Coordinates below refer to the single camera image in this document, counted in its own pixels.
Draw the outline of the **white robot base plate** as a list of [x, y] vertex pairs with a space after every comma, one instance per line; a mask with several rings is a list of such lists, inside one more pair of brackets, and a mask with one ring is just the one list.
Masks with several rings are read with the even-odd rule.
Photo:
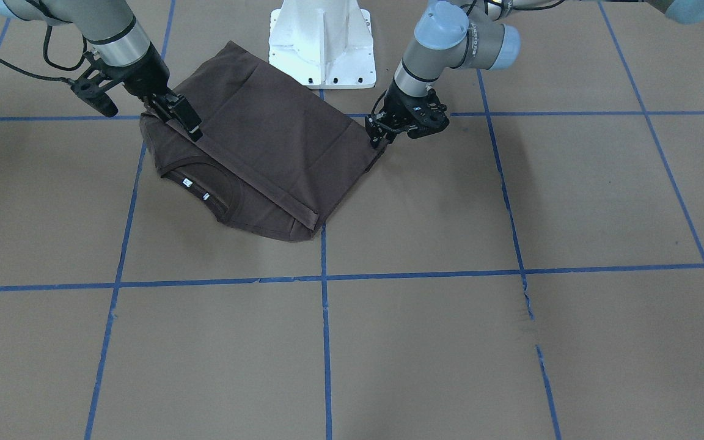
[[357, 1], [284, 1], [270, 13], [268, 62], [310, 89], [374, 87], [371, 14]]

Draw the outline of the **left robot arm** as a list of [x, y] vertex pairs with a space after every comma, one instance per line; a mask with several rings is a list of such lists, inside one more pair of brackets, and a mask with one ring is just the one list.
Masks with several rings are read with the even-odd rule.
[[[615, 12], [629, 11], [617, 26]], [[380, 149], [450, 119], [434, 90], [444, 70], [491, 72], [477, 93], [493, 147], [585, 150], [639, 145], [651, 118], [704, 131], [704, 1], [431, 1], [365, 129]]]

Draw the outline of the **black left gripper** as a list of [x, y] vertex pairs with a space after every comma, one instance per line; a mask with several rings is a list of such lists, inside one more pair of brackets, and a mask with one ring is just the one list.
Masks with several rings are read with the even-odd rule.
[[432, 87], [424, 97], [412, 97], [392, 82], [366, 115], [365, 130], [372, 147], [383, 151], [402, 133], [411, 139], [442, 133], [450, 123], [446, 111]]

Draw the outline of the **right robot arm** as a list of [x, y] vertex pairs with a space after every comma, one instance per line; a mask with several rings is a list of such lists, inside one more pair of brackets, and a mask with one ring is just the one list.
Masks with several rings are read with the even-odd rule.
[[90, 50], [89, 67], [76, 79], [34, 75], [65, 83], [90, 108], [114, 117], [117, 106], [107, 92], [118, 84], [137, 97], [163, 122], [173, 120], [196, 141], [201, 119], [188, 100], [168, 86], [169, 70], [126, 1], [0, 1], [0, 15], [42, 21], [48, 27], [75, 25]]

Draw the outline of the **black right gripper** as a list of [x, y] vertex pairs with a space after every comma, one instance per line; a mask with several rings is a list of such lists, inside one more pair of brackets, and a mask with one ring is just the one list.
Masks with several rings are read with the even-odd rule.
[[107, 92], [118, 84], [123, 84], [126, 91], [138, 97], [146, 112], [158, 117], [162, 122], [176, 120], [192, 141], [203, 137], [202, 119], [184, 95], [176, 95], [168, 87], [169, 70], [154, 46], [150, 46], [142, 59], [130, 66], [109, 66], [92, 52], [83, 54], [90, 62], [79, 78], [71, 84], [76, 97], [105, 117], [114, 117], [118, 108]]

